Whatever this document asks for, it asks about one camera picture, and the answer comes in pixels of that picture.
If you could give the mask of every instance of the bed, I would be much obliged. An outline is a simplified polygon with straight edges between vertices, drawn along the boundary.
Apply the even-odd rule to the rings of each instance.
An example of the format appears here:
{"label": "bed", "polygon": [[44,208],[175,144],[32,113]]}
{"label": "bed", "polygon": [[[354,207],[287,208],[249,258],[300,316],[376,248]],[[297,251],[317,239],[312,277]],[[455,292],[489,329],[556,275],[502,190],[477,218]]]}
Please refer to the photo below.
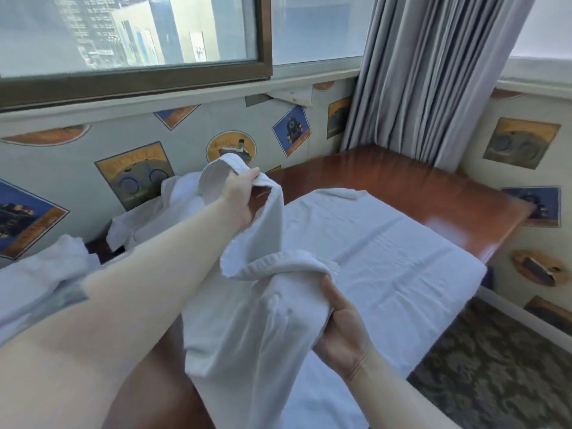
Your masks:
{"label": "bed", "polygon": [[[318,188],[367,190],[483,264],[531,211],[527,203],[499,191],[377,146],[315,158],[268,176],[282,186],[286,203]],[[184,373],[181,328],[180,321],[175,322],[129,376],[104,427],[214,427]],[[440,332],[433,335],[432,342]]]}

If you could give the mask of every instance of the curtain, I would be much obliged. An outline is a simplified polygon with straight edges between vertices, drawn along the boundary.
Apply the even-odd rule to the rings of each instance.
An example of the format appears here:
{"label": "curtain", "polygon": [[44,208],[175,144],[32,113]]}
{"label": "curtain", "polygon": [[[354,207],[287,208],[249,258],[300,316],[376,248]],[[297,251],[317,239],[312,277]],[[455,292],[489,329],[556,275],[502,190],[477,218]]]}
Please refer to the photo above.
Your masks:
{"label": "curtain", "polygon": [[376,0],[341,150],[453,172],[535,0]]}

